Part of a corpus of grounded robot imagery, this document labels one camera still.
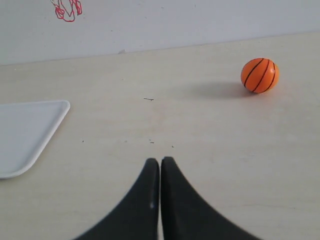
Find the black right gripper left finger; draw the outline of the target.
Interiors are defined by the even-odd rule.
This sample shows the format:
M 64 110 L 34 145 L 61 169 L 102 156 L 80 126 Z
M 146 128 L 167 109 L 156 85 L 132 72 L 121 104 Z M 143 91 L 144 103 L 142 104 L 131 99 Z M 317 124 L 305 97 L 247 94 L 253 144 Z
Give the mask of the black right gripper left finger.
M 157 240 L 160 168 L 148 158 L 131 189 L 100 222 L 78 240 Z

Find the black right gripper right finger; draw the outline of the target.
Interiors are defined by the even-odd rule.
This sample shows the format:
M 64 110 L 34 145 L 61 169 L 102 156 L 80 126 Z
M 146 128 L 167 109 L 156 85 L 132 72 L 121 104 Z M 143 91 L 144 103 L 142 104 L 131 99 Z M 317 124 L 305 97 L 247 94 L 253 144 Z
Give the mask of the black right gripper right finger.
M 165 240 L 257 240 L 213 209 L 191 186 L 173 157 L 161 161 L 160 205 Z

